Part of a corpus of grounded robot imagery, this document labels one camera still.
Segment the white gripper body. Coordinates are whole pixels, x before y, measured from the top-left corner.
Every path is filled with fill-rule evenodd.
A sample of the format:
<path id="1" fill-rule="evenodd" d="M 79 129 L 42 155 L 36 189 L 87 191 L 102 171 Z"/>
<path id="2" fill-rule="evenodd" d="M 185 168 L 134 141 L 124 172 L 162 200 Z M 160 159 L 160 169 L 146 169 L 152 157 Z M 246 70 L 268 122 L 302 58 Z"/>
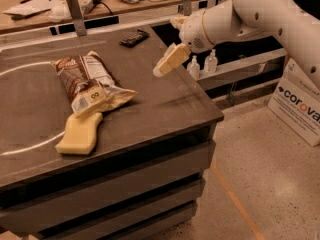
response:
<path id="1" fill-rule="evenodd" d="M 204 10 L 199 10 L 189 16 L 176 16 L 170 19 L 171 25 L 179 31 L 181 42 L 193 53 L 203 53 L 213 47 L 203 27 L 203 16 Z"/>

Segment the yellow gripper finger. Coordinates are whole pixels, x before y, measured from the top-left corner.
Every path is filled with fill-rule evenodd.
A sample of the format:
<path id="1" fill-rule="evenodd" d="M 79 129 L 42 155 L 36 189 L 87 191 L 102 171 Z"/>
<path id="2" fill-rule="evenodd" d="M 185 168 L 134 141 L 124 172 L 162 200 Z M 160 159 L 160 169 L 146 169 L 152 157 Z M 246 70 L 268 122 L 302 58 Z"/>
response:
<path id="1" fill-rule="evenodd" d="M 176 45 L 173 52 L 169 55 L 168 62 L 173 67 L 173 69 L 175 69 L 178 66 L 182 65 L 185 61 L 187 61 L 190 54 L 191 51 L 188 46 L 184 43 L 180 43 Z"/>
<path id="2" fill-rule="evenodd" d="M 173 67 L 168 62 L 168 58 L 169 58 L 169 55 L 175 49 L 175 47 L 176 47 L 176 44 L 172 43 L 168 47 L 168 49 L 165 51 L 163 57 L 158 61 L 158 63 L 154 67 L 153 74 L 156 77 L 163 77 L 164 75 L 166 75 L 167 73 L 169 73 L 173 69 Z"/>

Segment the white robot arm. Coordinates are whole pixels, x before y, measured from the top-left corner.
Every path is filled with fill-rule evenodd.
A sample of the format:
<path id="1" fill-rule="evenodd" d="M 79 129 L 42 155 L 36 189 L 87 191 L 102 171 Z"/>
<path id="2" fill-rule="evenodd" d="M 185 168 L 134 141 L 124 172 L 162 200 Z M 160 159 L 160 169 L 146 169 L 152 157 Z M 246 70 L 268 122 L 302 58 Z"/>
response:
<path id="1" fill-rule="evenodd" d="M 311 82 L 320 85 L 320 21 L 294 0 L 227 0 L 189 16 L 174 17 L 179 45 L 169 46 L 153 69 L 162 77 L 182 65 L 192 53 L 223 42 L 274 37 Z"/>

